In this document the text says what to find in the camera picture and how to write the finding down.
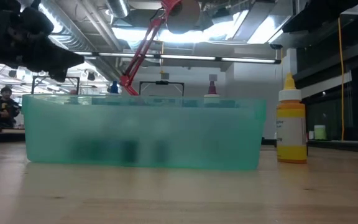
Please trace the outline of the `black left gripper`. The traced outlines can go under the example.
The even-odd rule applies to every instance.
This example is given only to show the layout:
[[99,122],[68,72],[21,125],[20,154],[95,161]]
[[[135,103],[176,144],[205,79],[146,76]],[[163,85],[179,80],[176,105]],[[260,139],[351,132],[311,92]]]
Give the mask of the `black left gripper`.
[[85,62],[82,55],[50,43],[48,35],[54,30],[53,23],[36,9],[22,12],[0,11],[0,63],[31,70],[48,70],[47,59],[41,53],[50,49],[51,79],[63,83],[67,77],[64,69]]

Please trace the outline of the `red-capped bottle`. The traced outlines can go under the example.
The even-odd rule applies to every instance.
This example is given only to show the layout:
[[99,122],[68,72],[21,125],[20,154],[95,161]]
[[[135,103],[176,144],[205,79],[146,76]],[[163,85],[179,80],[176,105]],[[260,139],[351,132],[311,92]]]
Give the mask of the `red-capped bottle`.
[[217,93],[216,85],[214,81],[209,82],[208,93],[204,95],[206,99],[220,99],[220,95]]

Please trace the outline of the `yellow food coloring bottle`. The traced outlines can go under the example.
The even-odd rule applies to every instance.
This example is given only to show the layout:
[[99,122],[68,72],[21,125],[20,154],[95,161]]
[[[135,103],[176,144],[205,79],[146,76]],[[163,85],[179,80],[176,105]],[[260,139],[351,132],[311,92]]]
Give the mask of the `yellow food coloring bottle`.
[[293,75],[288,73],[278,93],[276,113],[277,159],[287,163],[306,163],[306,107]]

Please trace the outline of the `red desk lamp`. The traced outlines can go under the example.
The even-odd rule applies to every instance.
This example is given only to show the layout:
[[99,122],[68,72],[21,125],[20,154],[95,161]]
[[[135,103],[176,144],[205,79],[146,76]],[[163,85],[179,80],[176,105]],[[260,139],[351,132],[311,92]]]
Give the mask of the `red desk lamp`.
[[172,34],[184,34],[192,30],[200,18],[201,9],[197,0],[160,0],[160,3],[163,13],[160,16],[154,15],[150,19],[144,38],[119,80],[119,84],[130,95],[138,95],[132,87],[132,81],[160,28],[166,24]]

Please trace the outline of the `person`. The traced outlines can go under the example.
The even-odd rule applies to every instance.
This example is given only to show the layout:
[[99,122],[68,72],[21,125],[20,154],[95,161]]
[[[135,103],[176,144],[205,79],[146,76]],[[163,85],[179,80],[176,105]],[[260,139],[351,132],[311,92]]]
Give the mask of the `person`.
[[13,128],[16,124],[15,118],[19,115],[21,108],[11,98],[12,90],[8,86],[2,88],[0,94],[0,123],[4,127]]

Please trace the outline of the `long light bar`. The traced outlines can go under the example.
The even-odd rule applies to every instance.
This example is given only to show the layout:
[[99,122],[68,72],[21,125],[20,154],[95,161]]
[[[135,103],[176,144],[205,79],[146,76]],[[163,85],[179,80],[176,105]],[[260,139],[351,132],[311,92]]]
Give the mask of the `long light bar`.
[[[109,53],[109,52],[75,52],[85,57],[119,57],[134,58],[131,53]],[[209,62],[231,62],[231,63],[260,63],[260,64],[280,64],[279,59],[266,58],[236,58],[236,57],[212,57],[199,55],[170,55],[170,54],[145,54],[144,58],[169,59],[169,60],[199,60]]]

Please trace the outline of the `pale green cup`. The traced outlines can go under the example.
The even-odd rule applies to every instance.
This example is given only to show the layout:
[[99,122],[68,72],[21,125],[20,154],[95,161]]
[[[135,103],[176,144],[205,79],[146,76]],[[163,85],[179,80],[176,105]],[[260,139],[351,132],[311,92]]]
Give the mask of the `pale green cup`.
[[327,140],[325,125],[314,125],[314,139]]

